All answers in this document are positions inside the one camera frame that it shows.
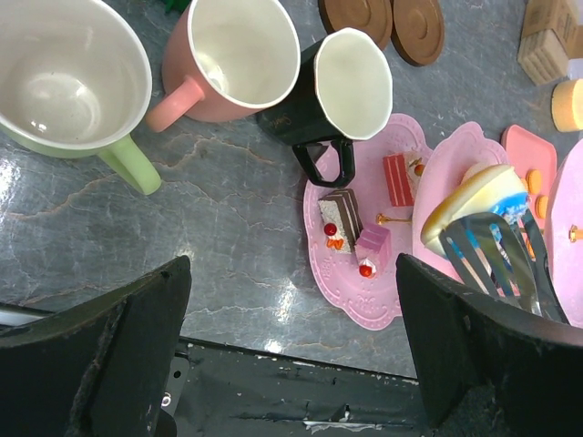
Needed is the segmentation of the chocolate cake slice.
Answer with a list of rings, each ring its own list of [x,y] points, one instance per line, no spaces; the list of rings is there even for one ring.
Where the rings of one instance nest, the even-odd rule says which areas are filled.
[[[340,253],[354,253],[363,230],[358,202],[351,188],[339,188],[318,200],[326,247]]]

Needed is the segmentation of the blue donut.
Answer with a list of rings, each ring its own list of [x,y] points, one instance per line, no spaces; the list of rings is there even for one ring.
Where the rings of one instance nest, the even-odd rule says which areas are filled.
[[[516,224],[528,208],[528,189],[513,166],[496,164],[466,178],[428,216],[420,240],[434,254],[445,258],[439,234],[451,222],[463,217],[490,212],[509,225]]]

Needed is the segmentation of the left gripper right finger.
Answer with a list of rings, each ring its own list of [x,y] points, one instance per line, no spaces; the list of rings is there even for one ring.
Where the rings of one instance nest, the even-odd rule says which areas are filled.
[[[581,435],[580,328],[494,300],[407,254],[396,283],[431,425],[489,386],[514,435]]]

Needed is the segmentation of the metal tongs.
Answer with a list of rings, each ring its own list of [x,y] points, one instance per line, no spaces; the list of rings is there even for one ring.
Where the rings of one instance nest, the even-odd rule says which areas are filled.
[[[445,227],[439,240],[468,287],[568,323],[552,283],[543,235],[530,211],[513,225],[491,212],[472,214]]]

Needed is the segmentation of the pink striped cake slice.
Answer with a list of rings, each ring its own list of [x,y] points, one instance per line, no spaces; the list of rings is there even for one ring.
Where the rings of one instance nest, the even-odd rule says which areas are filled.
[[[373,279],[382,274],[391,256],[391,232],[377,224],[367,224],[356,240],[355,256],[362,277]]]

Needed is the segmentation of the pink three-tier cake stand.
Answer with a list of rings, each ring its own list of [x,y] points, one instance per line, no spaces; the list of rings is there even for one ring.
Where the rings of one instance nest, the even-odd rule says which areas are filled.
[[[416,194],[412,207],[393,207],[385,180],[383,157],[414,152],[424,158],[428,174]],[[476,122],[467,122],[430,149],[419,123],[405,114],[394,114],[375,137],[356,145],[356,176],[350,188],[356,196],[363,224],[375,221],[380,213],[393,218],[387,228],[391,232],[391,256],[382,274],[373,279],[362,277],[356,257],[326,247],[318,200],[328,194],[327,188],[308,183],[303,197],[303,216],[308,236],[312,273],[322,295],[343,310],[355,323],[368,330],[382,330],[401,315],[396,287],[395,262],[401,253],[412,254],[455,278],[451,263],[426,249],[420,240],[424,221],[434,207],[458,185],[465,172],[475,163],[510,162],[502,139],[485,137]],[[582,146],[568,158],[568,176],[558,174],[550,189],[549,211],[545,229],[549,260],[557,267],[555,287],[570,322],[582,324],[582,275],[575,268],[582,258],[582,243],[571,243],[568,230],[582,218],[582,184],[574,171],[582,167]]]

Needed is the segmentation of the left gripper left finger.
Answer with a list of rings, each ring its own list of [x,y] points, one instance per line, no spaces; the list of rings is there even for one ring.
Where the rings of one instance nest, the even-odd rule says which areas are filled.
[[[3,303],[2,435],[176,435],[162,400],[190,288],[179,256],[67,310]]]

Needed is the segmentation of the red layered cake slice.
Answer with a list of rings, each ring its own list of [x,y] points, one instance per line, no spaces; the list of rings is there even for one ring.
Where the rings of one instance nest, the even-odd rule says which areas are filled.
[[[414,152],[402,152],[383,157],[384,174],[389,199],[393,207],[412,207],[425,160]]]

